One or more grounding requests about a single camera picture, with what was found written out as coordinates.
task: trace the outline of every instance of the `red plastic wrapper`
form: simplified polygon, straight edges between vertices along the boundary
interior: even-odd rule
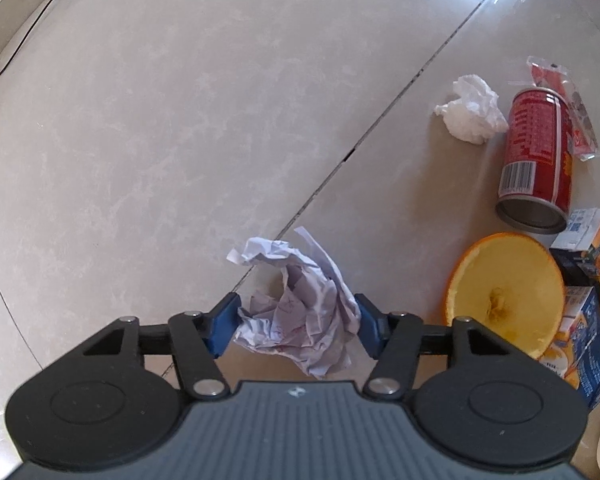
[[[529,56],[526,63],[531,69],[531,77],[536,86],[558,92],[567,102],[573,122],[573,155],[580,160],[600,157],[591,119],[576,85],[569,76],[569,71],[563,66],[549,63],[539,57]]]

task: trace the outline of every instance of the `can rim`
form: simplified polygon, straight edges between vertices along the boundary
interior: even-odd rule
[[[513,100],[515,100],[520,94],[523,94],[525,92],[531,92],[533,90],[541,90],[541,91],[547,92],[547,93],[549,93],[551,95],[554,95],[558,99],[560,99],[560,101],[562,101],[567,107],[569,107],[569,103],[567,102],[567,99],[565,99],[564,97],[562,97],[555,90],[553,90],[551,88],[547,88],[546,86],[528,86],[527,88],[523,88],[522,90],[520,90],[517,94],[515,94],[513,96]]]
[[[560,215],[560,218],[562,218],[562,220],[564,222],[560,222],[560,224],[557,224],[552,227],[545,227],[545,228],[525,224],[524,222],[513,218],[506,211],[504,211],[504,209],[502,208],[502,203],[506,202],[507,200],[523,200],[525,202],[536,202],[538,204],[544,205],[547,208],[551,209],[552,211],[558,213],[558,215]],[[534,233],[537,235],[556,235],[558,233],[561,233],[562,231],[564,231],[567,228],[567,221],[569,220],[569,215],[567,213],[565,213],[562,209],[560,209],[557,205],[555,205],[553,202],[549,202],[548,200],[545,200],[544,198],[538,198],[537,196],[533,196],[533,195],[524,195],[524,194],[505,195],[503,197],[500,197],[497,200],[495,209],[496,209],[496,214],[503,222],[506,222],[507,224],[509,224],[512,227],[515,227],[516,229],[520,229],[520,230],[523,230],[523,231],[526,231],[529,233]]]

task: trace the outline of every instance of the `orange half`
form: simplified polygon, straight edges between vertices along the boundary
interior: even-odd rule
[[[471,316],[538,359],[558,332],[564,283],[551,254],[516,233],[487,236],[460,258],[445,297],[446,323]]]

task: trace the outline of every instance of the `white tissue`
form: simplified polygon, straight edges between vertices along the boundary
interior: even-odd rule
[[[241,307],[242,324],[234,341],[253,352],[289,357],[307,375],[323,378],[351,364],[346,343],[358,333],[360,309],[329,255],[303,227],[295,229],[309,256],[282,240],[250,238],[242,254],[231,250],[234,264],[268,264],[281,270],[279,300],[256,292]]]
[[[460,140],[482,144],[495,134],[509,129],[507,120],[498,108],[498,94],[475,74],[463,75],[454,81],[459,99],[438,105],[434,111],[442,115],[449,133]]]

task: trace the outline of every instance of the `can bottom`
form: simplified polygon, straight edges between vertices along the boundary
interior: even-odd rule
[[[507,195],[496,203],[496,214],[512,227],[539,235],[567,228],[567,214],[557,205],[530,195]]]

